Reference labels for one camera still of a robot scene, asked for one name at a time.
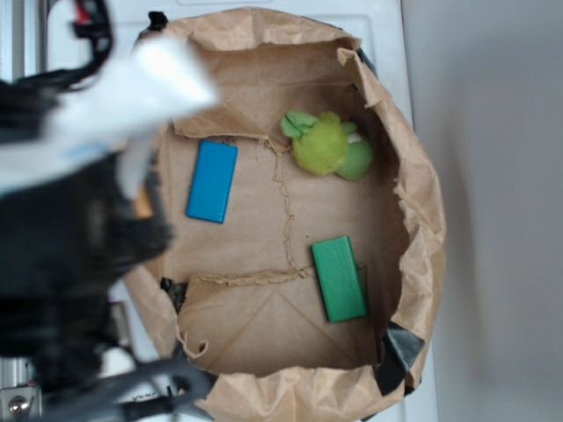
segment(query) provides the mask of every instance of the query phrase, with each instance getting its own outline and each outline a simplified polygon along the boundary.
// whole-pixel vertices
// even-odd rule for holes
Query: paper bag
[[[444,269],[438,178],[416,135],[357,49],[307,18],[244,8],[171,22],[223,95],[157,139],[175,240],[128,276],[158,351],[175,338],[219,374],[197,403],[222,421],[349,421],[420,383]],[[288,109],[333,111],[367,135],[376,159],[360,181],[295,163],[279,122]],[[238,147],[224,224],[185,216],[199,141]],[[369,317],[326,318],[311,244],[349,236]],[[187,282],[176,319],[157,281]]]

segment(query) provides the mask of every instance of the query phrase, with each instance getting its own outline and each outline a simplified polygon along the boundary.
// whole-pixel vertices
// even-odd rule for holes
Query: green plush toy
[[[373,150],[351,122],[340,122],[332,112],[318,117],[290,110],[281,119],[284,135],[293,139],[297,164],[319,176],[336,172],[347,180],[359,180],[373,162]]]

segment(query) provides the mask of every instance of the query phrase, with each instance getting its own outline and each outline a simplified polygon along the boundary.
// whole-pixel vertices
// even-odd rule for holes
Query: blue rectangular block
[[[237,154],[237,147],[201,141],[187,203],[188,217],[224,222]]]

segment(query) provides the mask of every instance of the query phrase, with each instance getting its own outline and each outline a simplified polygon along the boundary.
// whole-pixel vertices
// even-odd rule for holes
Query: bolt
[[[15,396],[8,403],[8,409],[10,410],[10,413],[16,417],[25,416],[29,413],[29,403],[22,396]]]

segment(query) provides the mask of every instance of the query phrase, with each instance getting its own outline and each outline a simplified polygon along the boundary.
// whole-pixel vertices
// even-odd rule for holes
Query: green block
[[[312,249],[329,321],[368,315],[350,238],[318,242]]]

